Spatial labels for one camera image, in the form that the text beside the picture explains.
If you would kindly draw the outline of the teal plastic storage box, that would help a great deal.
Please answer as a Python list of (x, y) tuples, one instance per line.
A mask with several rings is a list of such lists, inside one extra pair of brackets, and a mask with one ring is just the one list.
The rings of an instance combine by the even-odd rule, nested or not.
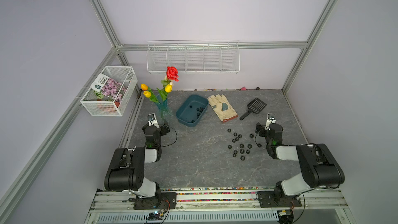
[[(176, 112), (178, 122), (187, 127), (195, 127), (206, 113), (208, 105), (209, 102), (207, 98), (197, 94), (189, 96)], [(204, 108), (203, 113), (199, 112), (200, 107)]]

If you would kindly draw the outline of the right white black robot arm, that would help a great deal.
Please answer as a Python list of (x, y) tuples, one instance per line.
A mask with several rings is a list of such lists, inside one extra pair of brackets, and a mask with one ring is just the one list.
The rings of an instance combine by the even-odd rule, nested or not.
[(300, 173), (276, 184), (274, 199), (295, 197), (316, 188), (335, 189), (344, 183), (345, 174), (326, 144), (285, 145), (283, 127), (276, 123), (257, 123), (255, 133), (265, 138), (265, 149), (272, 159), (300, 165)]

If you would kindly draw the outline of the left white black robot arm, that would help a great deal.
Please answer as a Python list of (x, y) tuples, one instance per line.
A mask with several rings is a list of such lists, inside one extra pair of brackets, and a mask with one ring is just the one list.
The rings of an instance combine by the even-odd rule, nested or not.
[(162, 154), (161, 137), (170, 132), (164, 125), (148, 123), (143, 126), (144, 147), (117, 148), (114, 151), (104, 179), (106, 191), (128, 190), (142, 198), (159, 198), (160, 186), (144, 176), (145, 165), (159, 162)]

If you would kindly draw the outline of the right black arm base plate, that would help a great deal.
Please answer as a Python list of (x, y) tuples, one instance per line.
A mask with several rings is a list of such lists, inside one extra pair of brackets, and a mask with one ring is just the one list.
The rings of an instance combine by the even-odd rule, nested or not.
[(301, 207), (302, 202), (298, 196), (278, 196), (273, 191), (258, 191), (256, 199), (261, 208), (295, 208)]

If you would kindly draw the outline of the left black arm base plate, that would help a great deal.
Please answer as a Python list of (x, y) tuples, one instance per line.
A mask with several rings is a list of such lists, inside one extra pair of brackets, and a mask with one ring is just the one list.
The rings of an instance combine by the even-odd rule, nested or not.
[(161, 192), (156, 193), (152, 198), (139, 198), (133, 200), (135, 210), (155, 210), (155, 209), (175, 209), (177, 203), (177, 193), (174, 192)]

